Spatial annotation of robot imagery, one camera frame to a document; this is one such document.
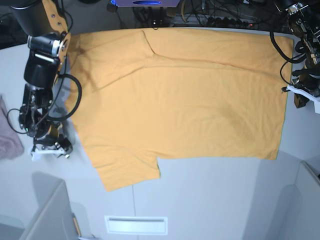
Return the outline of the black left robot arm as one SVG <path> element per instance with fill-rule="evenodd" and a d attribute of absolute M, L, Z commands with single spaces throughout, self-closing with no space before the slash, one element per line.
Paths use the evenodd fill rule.
<path fill-rule="evenodd" d="M 280 68 L 280 77 L 287 84 L 281 90 L 294 93 L 296 108 L 305 107 L 313 102 L 314 112 L 320 113 L 320 2 L 318 0 L 276 0 L 275 6 L 285 13 L 291 33 L 299 38 L 295 45 L 298 55 L 287 56 L 277 44 L 274 32 L 269 32 L 273 47 L 285 63 Z M 282 71 L 288 64 L 304 64 L 304 67 L 294 70 L 287 81 Z"/>

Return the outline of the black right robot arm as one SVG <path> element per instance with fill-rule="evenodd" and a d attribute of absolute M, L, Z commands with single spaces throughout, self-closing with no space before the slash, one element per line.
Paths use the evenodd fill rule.
<path fill-rule="evenodd" d="M 24 69 L 24 94 L 19 108 L 18 122 L 21 134 L 33 139 L 30 154 L 64 156 L 73 151 L 63 132 L 63 121 L 71 117 L 80 105 L 80 81 L 62 70 L 67 69 L 67 52 L 71 40 L 66 12 L 61 0 L 2 0 L 27 34 L 29 56 Z M 72 80 L 78 90 L 74 108 L 65 116 L 50 116 L 58 94 L 54 84 Z"/>

